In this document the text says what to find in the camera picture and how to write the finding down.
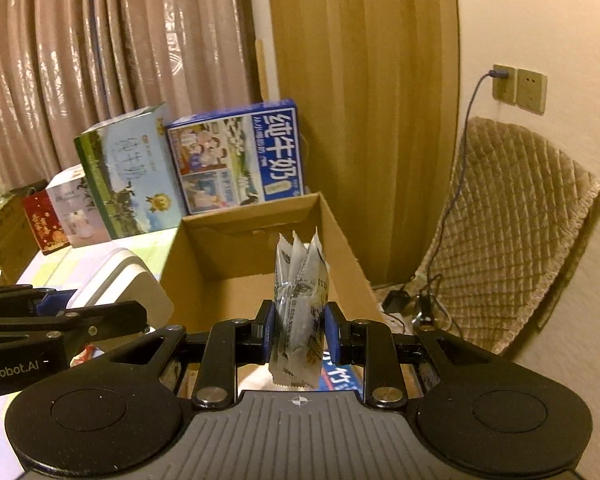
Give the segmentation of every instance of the white wall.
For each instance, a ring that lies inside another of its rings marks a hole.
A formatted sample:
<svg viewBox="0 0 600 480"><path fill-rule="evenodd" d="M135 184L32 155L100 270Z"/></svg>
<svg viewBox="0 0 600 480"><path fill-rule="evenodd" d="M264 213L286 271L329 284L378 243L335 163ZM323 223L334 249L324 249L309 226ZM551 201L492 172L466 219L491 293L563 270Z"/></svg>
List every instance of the white wall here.
<svg viewBox="0 0 600 480"><path fill-rule="evenodd" d="M251 0L251 10L253 11L253 27L256 40L261 40L263 45L263 61L269 100L278 101L280 99L280 86L278 85L278 65L276 63L276 47L273 41L270 1Z"/></svg>
<svg viewBox="0 0 600 480"><path fill-rule="evenodd" d="M600 179L600 0L458 2L461 115L494 63L544 73L544 116L494 101L488 81L472 114L527 126ZM600 479L600 222L552 318L518 360L587 401L594 434L578 470Z"/></svg>

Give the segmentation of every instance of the blue milk box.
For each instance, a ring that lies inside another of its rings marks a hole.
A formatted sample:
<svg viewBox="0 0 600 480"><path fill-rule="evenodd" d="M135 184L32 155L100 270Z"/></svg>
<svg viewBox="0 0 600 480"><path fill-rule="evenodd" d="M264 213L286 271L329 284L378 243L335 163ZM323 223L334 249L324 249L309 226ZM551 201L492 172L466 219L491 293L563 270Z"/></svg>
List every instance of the blue milk box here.
<svg viewBox="0 0 600 480"><path fill-rule="evenodd" d="M190 214L303 194L291 99L184 117L167 133Z"/></svg>
<svg viewBox="0 0 600 480"><path fill-rule="evenodd" d="M186 206L164 124L165 104L92 126L75 146L112 239L177 227Z"/></svg>
<svg viewBox="0 0 600 480"><path fill-rule="evenodd" d="M320 372L320 391L357 390L360 396L364 393L362 379L352 366L337 366L331 361L329 352L322 352L322 370Z"/></svg>

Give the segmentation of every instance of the curtain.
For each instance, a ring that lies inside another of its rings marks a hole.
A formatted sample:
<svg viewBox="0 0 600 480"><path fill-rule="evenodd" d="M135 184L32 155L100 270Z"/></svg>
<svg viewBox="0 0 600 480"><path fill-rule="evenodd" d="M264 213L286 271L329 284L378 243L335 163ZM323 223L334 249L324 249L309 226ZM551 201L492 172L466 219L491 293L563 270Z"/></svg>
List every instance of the curtain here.
<svg viewBox="0 0 600 480"><path fill-rule="evenodd" d="M369 281L403 283L436 232L448 191L458 0L270 6L280 93L302 110L305 183L329 202Z"/></svg>
<svg viewBox="0 0 600 480"><path fill-rule="evenodd" d="M173 118L257 100L250 0L0 0L0 174L78 163L97 122L167 102Z"/></svg>

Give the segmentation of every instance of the snack packet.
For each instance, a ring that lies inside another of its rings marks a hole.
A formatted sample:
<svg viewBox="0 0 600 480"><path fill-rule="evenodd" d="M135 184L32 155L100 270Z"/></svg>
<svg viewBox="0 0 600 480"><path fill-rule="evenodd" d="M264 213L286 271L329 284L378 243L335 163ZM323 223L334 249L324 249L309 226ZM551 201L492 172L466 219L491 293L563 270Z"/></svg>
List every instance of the snack packet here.
<svg viewBox="0 0 600 480"><path fill-rule="evenodd" d="M282 369L278 367L278 341L282 333L282 322L284 319L285 301L290 290L288 282L289 266L291 264L292 246L286 241L283 235L280 235L278 246L276 247L276 271L274 282L274 301L276 304L276 328L273 338L273 347L269 360L269 371L275 378L276 374Z"/></svg>
<svg viewBox="0 0 600 480"><path fill-rule="evenodd" d="M317 233L308 249L294 233L287 279L286 285L276 285L282 322L269 370L276 384L318 388L324 347L320 318L328 296L329 266Z"/></svg>
<svg viewBox="0 0 600 480"><path fill-rule="evenodd" d="M301 383L318 388L322 370L324 332L320 318L329 291L329 266L318 233L314 235L294 280L288 308L286 369Z"/></svg>
<svg viewBox="0 0 600 480"><path fill-rule="evenodd" d="M285 243L282 245L282 251L285 248L288 249L289 243L284 240ZM306 248L298 235L294 232L294 244L291 247L291 257L289 258L288 275L286 281L281 283L280 286L274 286L274 293L276 295L276 308L280 305L278 310L280 323L280 331L276 330L276 340L273 346L271 359L269 361L269 370L273 377L273 382L283 386L300 386L300 384L294 380L293 374L287 370L286 366L286 353L285 353L285 338L288 330L288 306L289 296L293 289L293 283L298 275L302 263L306 258Z"/></svg>

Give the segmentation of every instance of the table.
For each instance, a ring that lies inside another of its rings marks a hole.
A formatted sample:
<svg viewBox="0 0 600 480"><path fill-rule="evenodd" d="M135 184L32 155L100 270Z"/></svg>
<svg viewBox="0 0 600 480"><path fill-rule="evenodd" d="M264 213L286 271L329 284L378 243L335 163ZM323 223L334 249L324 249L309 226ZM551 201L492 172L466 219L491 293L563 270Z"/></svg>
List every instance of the table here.
<svg viewBox="0 0 600 480"><path fill-rule="evenodd" d="M122 238L103 244L67 247L43 256L38 253L18 283L57 290L78 288L112 250L125 248L140 256L157 279L160 279L177 228ZM4 432L4 413L17 394L0 397L0 480L15 480L23 471Z"/></svg>

